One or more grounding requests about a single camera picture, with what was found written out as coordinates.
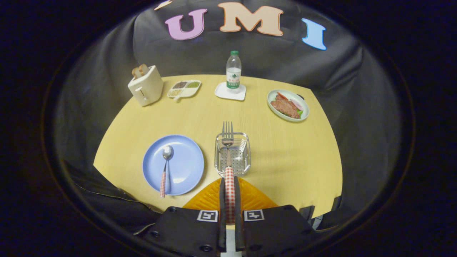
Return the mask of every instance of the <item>blue plate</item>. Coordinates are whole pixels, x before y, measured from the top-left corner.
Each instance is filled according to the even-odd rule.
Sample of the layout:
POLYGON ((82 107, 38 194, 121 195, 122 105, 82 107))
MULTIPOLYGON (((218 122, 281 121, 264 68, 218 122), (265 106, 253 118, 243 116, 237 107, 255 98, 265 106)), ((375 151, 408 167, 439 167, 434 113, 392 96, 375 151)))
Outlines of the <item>blue plate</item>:
POLYGON ((155 141, 144 155, 144 177, 149 185, 160 191, 160 180, 165 166, 162 152, 167 145, 173 147, 173 156, 167 165, 165 193, 168 195, 187 193, 198 184, 205 166, 202 150, 188 137, 168 135, 155 141))

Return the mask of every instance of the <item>pink letter u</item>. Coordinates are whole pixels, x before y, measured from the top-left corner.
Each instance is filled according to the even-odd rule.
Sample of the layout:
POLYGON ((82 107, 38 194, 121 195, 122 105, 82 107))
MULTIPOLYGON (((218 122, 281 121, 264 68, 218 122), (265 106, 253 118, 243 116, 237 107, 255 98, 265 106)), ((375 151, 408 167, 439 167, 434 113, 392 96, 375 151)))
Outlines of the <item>pink letter u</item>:
POLYGON ((208 9, 198 9, 189 12, 189 15, 194 19, 194 29, 188 32, 181 30, 181 19, 184 17, 183 15, 178 15, 166 20, 165 24, 168 25, 168 32, 170 33, 170 36, 176 40, 186 40, 198 37, 205 28, 203 14, 207 11, 208 9))

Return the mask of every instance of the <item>tomato slice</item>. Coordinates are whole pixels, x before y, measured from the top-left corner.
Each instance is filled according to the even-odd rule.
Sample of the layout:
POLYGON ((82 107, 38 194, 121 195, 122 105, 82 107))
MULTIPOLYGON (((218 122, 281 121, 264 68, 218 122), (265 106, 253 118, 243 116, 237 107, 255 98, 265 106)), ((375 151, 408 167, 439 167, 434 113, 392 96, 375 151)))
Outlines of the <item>tomato slice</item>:
POLYGON ((280 92, 277 92, 277 93, 278 93, 278 95, 279 95, 280 97, 286 99, 287 101, 289 100, 287 97, 283 96, 280 92))

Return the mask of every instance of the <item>letter m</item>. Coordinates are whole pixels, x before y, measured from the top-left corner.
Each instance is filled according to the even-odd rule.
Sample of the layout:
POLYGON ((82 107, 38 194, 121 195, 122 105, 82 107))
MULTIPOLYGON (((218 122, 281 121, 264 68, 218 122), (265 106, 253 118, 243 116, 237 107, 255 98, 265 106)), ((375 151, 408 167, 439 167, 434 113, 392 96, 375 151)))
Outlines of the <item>letter m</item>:
POLYGON ((228 2, 218 6, 223 8, 225 13, 224 26, 220 27, 223 32, 240 31, 241 27, 236 25, 236 19, 238 19, 247 31, 252 31, 262 21, 257 29, 258 32, 273 36, 283 35, 279 28, 279 16, 284 13, 281 9, 262 6, 252 13, 241 3, 228 2))

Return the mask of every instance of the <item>metal basket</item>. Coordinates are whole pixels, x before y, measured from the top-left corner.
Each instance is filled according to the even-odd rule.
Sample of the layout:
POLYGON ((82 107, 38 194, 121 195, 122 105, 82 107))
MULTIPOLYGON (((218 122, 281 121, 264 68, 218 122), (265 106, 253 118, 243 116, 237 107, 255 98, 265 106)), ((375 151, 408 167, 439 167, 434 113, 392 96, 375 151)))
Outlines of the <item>metal basket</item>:
MULTIPOLYGON (((241 132, 234 133, 234 143, 230 146, 232 168, 235 176, 242 176, 251 168, 251 147, 248 135, 241 132)), ((227 147, 222 144, 222 133, 216 136, 216 149, 214 157, 216 171, 224 177, 227 166, 227 147)))

